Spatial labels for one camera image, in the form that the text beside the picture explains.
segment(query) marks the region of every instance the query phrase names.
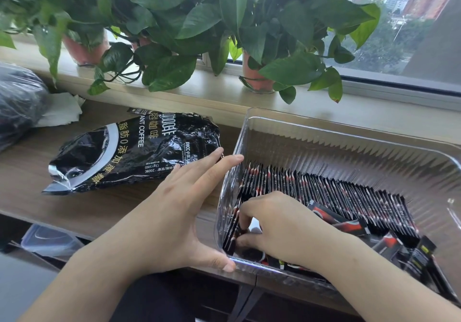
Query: dark pants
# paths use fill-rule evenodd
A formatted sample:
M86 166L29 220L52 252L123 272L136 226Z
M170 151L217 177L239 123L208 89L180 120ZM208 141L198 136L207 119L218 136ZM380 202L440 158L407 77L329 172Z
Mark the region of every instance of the dark pants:
M181 274L152 274L134 282L120 300L110 322L194 322L188 289Z

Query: pothos plant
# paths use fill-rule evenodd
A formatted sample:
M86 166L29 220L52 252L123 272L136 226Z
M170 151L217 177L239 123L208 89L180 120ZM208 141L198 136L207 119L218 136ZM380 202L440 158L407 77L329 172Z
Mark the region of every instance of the pothos plant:
M341 77L324 59L354 60L341 42L351 37L360 48L380 17L377 5L348 0L98 0L98 5L123 32L154 43L134 52L123 43L112 46L96 69L91 94L107 90L105 82L119 76L142 76L150 91L176 88L191 77L197 55L209 53L218 75L229 52L237 57L243 48L250 55L249 67L275 81L274 90L289 104L296 96L294 86L308 83L309 90L328 88L339 102ZM335 36L326 50L329 32ZM107 79L107 72L114 75ZM250 86L247 79L240 76Z
M97 0L0 0L0 45L14 48L11 34L32 33L54 80L63 36L92 48L108 26Z

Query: person's left hand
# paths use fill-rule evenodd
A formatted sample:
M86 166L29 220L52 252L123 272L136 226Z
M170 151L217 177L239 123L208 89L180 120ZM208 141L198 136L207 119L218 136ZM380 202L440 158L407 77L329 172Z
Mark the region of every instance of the person's left hand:
M199 161L176 165L157 189L128 215L81 251L101 257L130 276L164 272L186 266L208 266L226 272L235 263L223 252L199 242L197 216L205 198L226 172L243 161L226 156L222 147Z

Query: pink flower pot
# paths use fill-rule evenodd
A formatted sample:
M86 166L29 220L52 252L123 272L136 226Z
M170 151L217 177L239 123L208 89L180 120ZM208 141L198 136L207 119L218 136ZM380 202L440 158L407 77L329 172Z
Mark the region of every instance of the pink flower pot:
M146 37L139 37L139 44L141 46L143 45L148 45L149 43L152 43L152 41ZM131 42L131 45L133 46L133 51L138 49L138 44L136 42Z
M261 76L258 70L252 70L248 67L248 58L250 55L246 51L243 51L243 76L245 80L250 84L253 89L249 88L254 93L258 94L270 94L273 93L272 84L273 80L268 80Z
M67 36L63 36L62 42L71 55L72 60L74 60L78 66L97 65L104 52L110 48L106 32L104 32L102 43L91 50L88 50L86 47Z

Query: plastic packaging bag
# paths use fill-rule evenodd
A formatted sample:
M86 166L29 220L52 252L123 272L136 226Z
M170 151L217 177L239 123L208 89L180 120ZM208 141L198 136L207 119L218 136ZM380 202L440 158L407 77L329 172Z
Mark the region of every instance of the plastic packaging bag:
M0 63L0 151L38 122L48 95L47 86L32 71Z
M147 114L64 144L49 164L54 181L43 193L66 195L164 178L176 163L191 163L219 147L219 128L206 117L143 111Z

